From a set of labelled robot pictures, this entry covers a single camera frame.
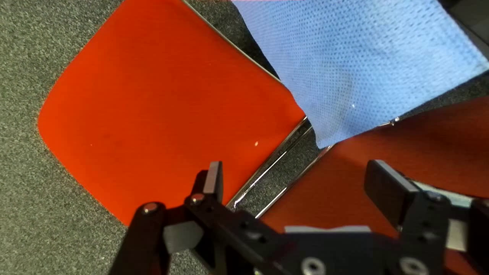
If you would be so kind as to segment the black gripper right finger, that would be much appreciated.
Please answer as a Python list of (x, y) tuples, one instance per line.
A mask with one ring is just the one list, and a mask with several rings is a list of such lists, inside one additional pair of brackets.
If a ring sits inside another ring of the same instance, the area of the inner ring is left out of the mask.
[(367, 163), (364, 189), (395, 227), (404, 224), (409, 206), (419, 192), (410, 178), (381, 158)]

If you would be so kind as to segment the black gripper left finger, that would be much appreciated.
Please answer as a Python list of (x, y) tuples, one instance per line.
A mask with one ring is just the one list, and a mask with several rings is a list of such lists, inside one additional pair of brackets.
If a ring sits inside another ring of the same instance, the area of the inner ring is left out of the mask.
[(224, 163), (212, 161), (207, 169), (198, 172), (193, 189), (186, 199), (187, 204), (199, 204), (205, 198), (224, 199)]

